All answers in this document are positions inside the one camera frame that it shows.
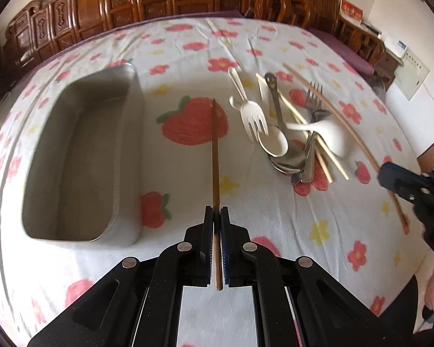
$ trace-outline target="metal container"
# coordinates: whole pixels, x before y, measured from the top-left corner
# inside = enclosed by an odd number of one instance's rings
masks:
[[[131,64],[91,74],[61,92],[26,182],[22,220],[30,238],[78,247],[137,240],[142,106]]]

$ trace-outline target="green strawberry leaf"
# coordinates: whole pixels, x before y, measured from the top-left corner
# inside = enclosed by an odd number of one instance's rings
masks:
[[[165,207],[162,208],[162,212],[165,215],[165,218],[170,221],[172,219],[172,214]]]
[[[179,103],[179,111],[181,112],[183,110],[183,107],[185,106],[185,104],[187,104],[189,101],[191,100],[189,95],[185,95],[182,100],[180,100]]]
[[[163,124],[167,121],[168,118],[172,117],[173,115],[176,115],[177,113],[178,113],[177,111],[166,112],[166,113],[162,114],[161,116],[159,116],[156,119],[156,122],[158,124]]]
[[[170,194],[166,193],[162,196],[162,207],[166,207],[169,203]]]

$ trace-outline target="white tablecloth with strawberries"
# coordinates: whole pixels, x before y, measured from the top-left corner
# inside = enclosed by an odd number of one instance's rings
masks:
[[[100,250],[28,238],[20,226],[26,177],[58,95],[80,77],[126,61],[136,66],[145,98],[141,236],[130,247]],[[230,95],[238,97],[227,74],[233,66],[249,98],[260,102],[255,74],[272,71],[280,90],[303,106],[305,90],[283,62],[323,86],[377,160],[419,172],[389,110],[349,64],[307,31],[257,20],[185,18],[107,33],[41,67],[0,133],[0,321],[17,344],[25,345],[122,258],[158,256],[202,222],[212,204],[213,98],[220,105],[221,205],[229,207],[232,222],[278,256],[312,257],[374,313],[392,302],[428,251],[411,205],[401,202],[410,221],[403,230],[389,194],[356,147],[341,161],[349,181],[330,164],[334,182],[328,184],[316,165],[313,183],[293,188],[249,141],[229,105]],[[250,288],[186,288],[178,345],[255,346]]]

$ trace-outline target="silver screw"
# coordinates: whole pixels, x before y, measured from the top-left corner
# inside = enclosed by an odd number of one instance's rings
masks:
[[[188,252],[192,247],[193,245],[191,245],[187,241],[182,241],[177,245],[177,249],[180,250],[181,252]]]
[[[125,269],[131,269],[137,265],[137,260],[133,257],[124,258],[122,260],[122,267]]]
[[[254,252],[257,250],[257,245],[254,244],[253,242],[246,242],[243,244],[243,249],[246,252]]]
[[[313,265],[313,261],[309,257],[299,258],[298,263],[302,267],[311,267]]]

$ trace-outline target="white plastic fork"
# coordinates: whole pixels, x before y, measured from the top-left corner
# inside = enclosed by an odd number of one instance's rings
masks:
[[[236,69],[233,67],[228,68],[228,74],[230,75],[233,84],[238,90],[241,99],[243,99],[243,105],[241,107],[241,119],[243,121],[246,133],[248,134],[251,142],[254,142],[253,135],[255,140],[259,142],[257,131],[264,132],[266,135],[269,134],[264,112],[260,105],[248,99]]]

